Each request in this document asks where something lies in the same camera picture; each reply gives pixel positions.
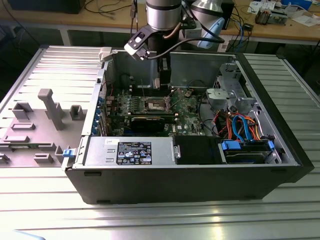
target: aluminum profile table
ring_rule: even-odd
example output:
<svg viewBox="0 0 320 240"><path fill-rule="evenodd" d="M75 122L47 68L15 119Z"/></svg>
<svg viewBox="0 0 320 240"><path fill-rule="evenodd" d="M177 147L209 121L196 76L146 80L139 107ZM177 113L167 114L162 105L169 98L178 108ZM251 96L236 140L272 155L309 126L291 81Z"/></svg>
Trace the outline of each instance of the aluminum profile table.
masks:
<svg viewBox="0 0 320 240"><path fill-rule="evenodd" d="M0 118L10 116L7 106L24 89L39 66L52 69L100 68L98 48L60 48L60 56L46 62L49 51L41 49L32 59L7 98L1 103ZM93 62L89 56L96 56ZM320 237L320 114L317 99L285 60L270 55L245 55L265 88L288 121L312 160L315 169L297 183L279 186L263 200L133 205L88 205L59 167L0 168L1 229L18 229L56 239L317 239ZM67 66L63 60L69 59ZM38 84L57 87L59 80ZM88 91L90 80L76 78L68 88ZM304 121L314 126L306 129Z"/></svg>

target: wooden workbench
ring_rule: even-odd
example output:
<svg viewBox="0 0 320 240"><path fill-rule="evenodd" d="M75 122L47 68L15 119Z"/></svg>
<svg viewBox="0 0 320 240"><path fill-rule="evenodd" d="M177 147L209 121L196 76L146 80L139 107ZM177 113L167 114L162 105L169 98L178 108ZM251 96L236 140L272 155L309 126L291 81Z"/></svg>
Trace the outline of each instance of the wooden workbench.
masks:
<svg viewBox="0 0 320 240"><path fill-rule="evenodd" d="M311 27L304 26L291 19L288 19L286 25L255 24L255 15L247 13L251 0L235 0L237 9L246 23L254 25L251 39L252 41L260 42L288 42L296 44L315 44L320 39L320 26ZM100 5L111 4L115 0L99 0ZM122 0L115 6L106 7L106 10L112 10L126 5L130 5L130 0ZM97 11L95 2L87 6L92 11ZM56 28L61 32L64 43L68 42L68 30L84 30L84 31L99 31L99 32L122 32L128 33L130 28L130 7L114 12L114 19L92 13L84 8L79 14L65 14L55 12L40 12L40 11L16 11L11 10L12 15L26 27L38 28ZM319 11L320 7L312 6L311 11ZM11 16L6 12L2 3L0 3L0 25L15 25ZM142 27L147 24L145 5L138 5L138 25ZM231 21L228 29L221 31L222 36L236 36L239 33L235 23Z"/></svg>

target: wire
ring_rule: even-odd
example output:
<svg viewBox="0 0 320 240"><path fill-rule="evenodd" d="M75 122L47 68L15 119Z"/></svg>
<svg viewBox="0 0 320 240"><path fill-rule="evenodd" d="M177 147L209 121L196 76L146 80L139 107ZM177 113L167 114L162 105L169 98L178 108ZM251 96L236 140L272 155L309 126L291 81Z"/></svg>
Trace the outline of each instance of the wire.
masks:
<svg viewBox="0 0 320 240"><path fill-rule="evenodd" d="M26 30L24 30L23 33L21 34L20 40L19 40L19 43L18 43L18 51L19 51L20 56L21 56L20 43L21 43L22 37L24 36L25 32L26 32Z"/></svg>
<svg viewBox="0 0 320 240"><path fill-rule="evenodd" d="M134 28L134 19L131 18L131 25L130 25L130 38L132 38L132 29Z"/></svg>
<svg viewBox="0 0 320 240"><path fill-rule="evenodd" d="M238 21L236 21L236 22L239 24L240 31L241 31L240 42L239 42L239 44L238 44L238 47L237 47L236 50L235 50L235 52L238 52L238 50L239 50L239 48L240 48L240 46L241 46L241 43L242 43L242 39L243 39L243 37L244 37L244 30L243 30L243 28L242 28L242 26L241 26L241 23L238 22Z"/></svg>
<svg viewBox="0 0 320 240"><path fill-rule="evenodd" d="M248 140L251 140L252 137L249 133L249 128L248 128L248 123L245 119L245 117L241 116L241 115L236 115L233 120L232 120L232 130L233 130L233 133L240 139L244 142L244 139L237 133L237 129L236 129L236 121L237 121L237 118L241 118L242 121L243 121L243 128L244 128L244 132L245 132L245 136L246 136L246 139Z"/></svg>
<svg viewBox="0 0 320 240"><path fill-rule="evenodd" d="M199 119L200 119L200 124L202 124L206 129L208 129L212 135L214 135L214 131L212 131L212 129L210 129L210 127L208 127L207 125L205 125L205 122L208 121L208 120L212 120L212 119L206 119L204 121L202 121L201 119L201 115L200 115L200 107L201 107L201 104L202 104L202 100L204 99L206 95L206 92L204 92L204 94L202 94L202 97L200 99L200 103L199 103L199 107L198 107L198 115L199 115Z"/></svg>
<svg viewBox="0 0 320 240"><path fill-rule="evenodd" d="M188 38L188 39L182 40L182 41L178 42L177 44L173 45L172 47L170 47L165 52L163 52L163 53L161 53L159 55L156 55L156 56L147 56L146 59L154 60L154 59L161 58L162 56L168 54L169 52L171 52L174 49L176 49L177 47L179 47L181 44L184 44L184 43L187 43L187 42L191 42L191 41L205 41L205 42L211 42L211 43L220 43L216 39L211 39L211 38L207 38L207 37Z"/></svg>
<svg viewBox="0 0 320 240"><path fill-rule="evenodd" d="M208 86L206 85L206 83L205 83L204 81L200 80L200 79L191 80L191 81L187 84L186 87L187 87L188 89L190 89L190 85L191 85L193 82L197 82L197 81L200 82L200 83L202 83L205 88L208 88Z"/></svg>
<svg viewBox="0 0 320 240"><path fill-rule="evenodd" d="M6 12L11 16L11 18L12 18L13 20L15 20L16 23L19 24L20 27L22 27L22 28L25 30L25 32L34 40L34 42L35 42L36 44L38 44L38 46L40 46L40 43L34 38L34 36L32 36L31 33L30 33L24 26L22 26L22 24L11 14L11 12L8 10L7 6L5 5L5 1L4 1L4 0L1 0L1 1L2 1L2 4L3 4Z"/></svg>
<svg viewBox="0 0 320 240"><path fill-rule="evenodd" d="M254 132L253 128L252 128L252 127L249 127L249 130L250 130L250 132L252 133L253 139L254 139L254 140L257 140L257 138L256 138L256 135L255 135L255 132Z"/></svg>
<svg viewBox="0 0 320 240"><path fill-rule="evenodd" d="M195 14L192 12L192 10L190 9L190 7L188 6L188 4L185 2L186 7L189 10L189 13L191 14L191 16L193 17L194 20L198 21L201 25L201 27L208 33L210 34L212 37L214 37L216 40L218 41L213 41L212 43L218 43L218 44L223 44L225 42L225 40L221 37L219 37L218 35L214 34L212 31L210 31L208 28L206 28L205 25L203 25L195 16ZM182 4L182 9L184 9L184 11L186 12L187 10L185 9L184 5Z"/></svg>
<svg viewBox="0 0 320 240"><path fill-rule="evenodd" d="M163 39L169 39L172 36L174 36L180 30L180 27L181 27L181 22L179 22L177 26L175 26L175 28L172 30L172 32L169 35L164 35Z"/></svg>
<svg viewBox="0 0 320 240"><path fill-rule="evenodd" d="M256 133L256 137L258 138L258 140L261 140L259 133L258 133L258 126L255 125L255 133Z"/></svg>
<svg viewBox="0 0 320 240"><path fill-rule="evenodd" d="M88 9L87 6L88 6L88 4L92 3L93 1L95 1L95 0L90 0L90 1L88 1L88 2L84 5L84 9L87 10L88 12L94 13L94 14L107 14L107 13L111 13L111 12L118 11L118 10L120 10L120 9L124 9L124 8L127 8L127 7L131 7L131 5L126 5L126 6L122 6L122 7L119 7L119 8L113 9L113 10L109 10L109 11L92 11L92 10Z"/></svg>

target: floor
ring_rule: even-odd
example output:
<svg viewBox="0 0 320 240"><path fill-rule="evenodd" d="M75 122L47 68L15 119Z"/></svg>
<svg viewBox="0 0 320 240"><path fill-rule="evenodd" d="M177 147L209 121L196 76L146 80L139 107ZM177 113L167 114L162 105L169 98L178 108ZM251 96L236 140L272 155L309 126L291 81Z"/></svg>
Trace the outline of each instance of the floor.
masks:
<svg viewBox="0 0 320 240"><path fill-rule="evenodd" d="M41 45L62 45L60 34L55 29L28 28L27 29ZM21 28L15 28L16 37L8 39L3 37L3 31L0 28L0 99L8 92L12 84L19 77L25 66L28 64L33 54L37 51L38 45L31 37ZM74 46L110 46L122 48L129 39L126 33L101 33L90 31L70 31L71 39ZM252 52L252 47L257 43L251 43L245 49L245 52ZM259 43L255 50L257 54L281 54L291 65L301 73L303 66L308 62L310 53L314 48L310 46L276 44L276 43ZM317 76L320 74L320 48L317 52L318 58L312 63L312 66L304 76L305 81L317 93L320 93L320 86L317 85Z"/></svg>

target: blue latch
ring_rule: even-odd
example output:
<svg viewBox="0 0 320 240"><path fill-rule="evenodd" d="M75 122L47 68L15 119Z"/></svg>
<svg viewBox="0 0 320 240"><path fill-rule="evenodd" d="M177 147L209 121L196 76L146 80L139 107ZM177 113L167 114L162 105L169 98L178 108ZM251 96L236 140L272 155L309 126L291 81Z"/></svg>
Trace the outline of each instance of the blue latch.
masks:
<svg viewBox="0 0 320 240"><path fill-rule="evenodd" d="M268 145L269 145L271 150L275 149L275 145L274 145L274 143L272 141L268 141Z"/></svg>
<svg viewBox="0 0 320 240"><path fill-rule="evenodd" d="M222 150L241 150L241 145L238 141L223 141Z"/></svg>
<svg viewBox="0 0 320 240"><path fill-rule="evenodd" d="M63 150L62 156L64 158L75 158L76 157L76 148L70 148Z"/></svg>

